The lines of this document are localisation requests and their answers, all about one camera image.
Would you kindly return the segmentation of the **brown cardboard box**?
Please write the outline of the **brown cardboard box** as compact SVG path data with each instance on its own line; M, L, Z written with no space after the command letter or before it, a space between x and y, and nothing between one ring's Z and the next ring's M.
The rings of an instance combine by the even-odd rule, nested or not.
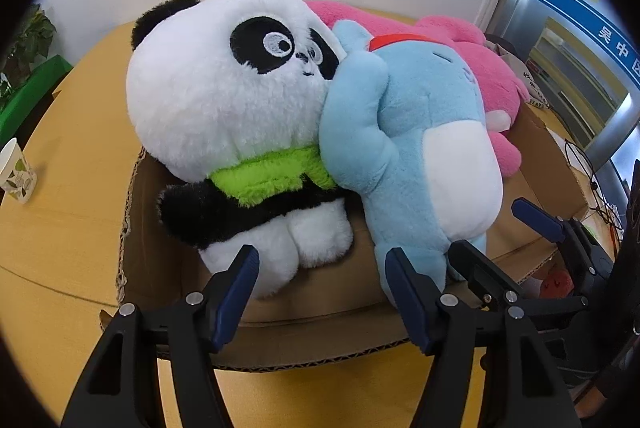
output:
M570 135L550 110L523 107L508 138L521 151L522 164L504 184L486 255L521 283L553 257L555 247L513 217L513 201L525 197L552 216L580 218L587 208L587 182L568 163ZM139 154L120 234L119 304L160 309L202 289L210 278L198 252L169 237L157 219L157 195L174 180L162 164ZM250 300L232 341L213 356L215 367L271 372L363 356L406 341L400 316L382 292L360 203L352 203L349 220L354 242L348 254L328 266L299 270L277 294Z

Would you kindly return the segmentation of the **leaf pattern paper cup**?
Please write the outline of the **leaf pattern paper cup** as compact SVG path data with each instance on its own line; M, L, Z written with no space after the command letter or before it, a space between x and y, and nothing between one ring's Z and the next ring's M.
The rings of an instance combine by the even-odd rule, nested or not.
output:
M36 188L38 177L15 138L6 142L0 158L2 190L19 203L27 203Z

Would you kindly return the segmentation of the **pink plush toy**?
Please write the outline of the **pink plush toy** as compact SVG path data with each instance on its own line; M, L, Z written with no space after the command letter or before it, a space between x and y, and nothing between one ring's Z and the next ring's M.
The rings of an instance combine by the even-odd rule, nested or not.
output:
M307 4L328 26L341 20L353 20L374 36L412 32L438 38L453 47L480 85L489 139L501 174L510 178L518 172L522 154L506 134L514 125L521 105L529 101L529 93L512 68L486 46L484 32L478 27L451 16L432 15L405 23L337 1L309 0Z

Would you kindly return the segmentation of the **green potted plant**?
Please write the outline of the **green potted plant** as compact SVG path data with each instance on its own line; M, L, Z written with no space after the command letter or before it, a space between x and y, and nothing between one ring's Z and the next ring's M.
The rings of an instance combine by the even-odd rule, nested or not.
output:
M56 28L38 3L32 3L1 55L1 99L7 100L32 76L32 66L49 54Z

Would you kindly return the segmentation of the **green cloth covered table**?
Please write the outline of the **green cloth covered table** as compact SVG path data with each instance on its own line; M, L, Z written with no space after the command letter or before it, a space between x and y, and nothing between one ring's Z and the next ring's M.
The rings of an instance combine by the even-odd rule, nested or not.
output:
M39 65L1 110L1 145L17 138L24 144L53 103L53 91L73 69L61 55Z

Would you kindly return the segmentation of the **panda plush toy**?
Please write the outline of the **panda plush toy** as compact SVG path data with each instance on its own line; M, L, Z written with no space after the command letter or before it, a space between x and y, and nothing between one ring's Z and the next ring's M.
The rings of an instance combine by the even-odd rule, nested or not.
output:
M319 148L345 52L304 0L167 0L130 47L130 122L176 178L157 199L170 236L213 273L256 248L257 299L348 252L345 193Z

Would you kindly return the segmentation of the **blue banner glass partition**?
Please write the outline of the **blue banner glass partition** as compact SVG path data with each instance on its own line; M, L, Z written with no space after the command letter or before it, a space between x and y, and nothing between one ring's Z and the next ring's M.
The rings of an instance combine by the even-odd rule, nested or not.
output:
M604 196L625 208L639 158L639 48L611 3L499 0L487 30L527 66Z

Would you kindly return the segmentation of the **light blue plush toy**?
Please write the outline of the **light blue plush toy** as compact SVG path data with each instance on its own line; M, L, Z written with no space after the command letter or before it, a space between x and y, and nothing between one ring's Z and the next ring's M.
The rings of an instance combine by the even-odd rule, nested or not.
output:
M323 165L360 196L378 270L399 247L444 289L450 245L484 252L503 199L476 77L435 37L374 36L352 20L333 31L346 56L320 119Z

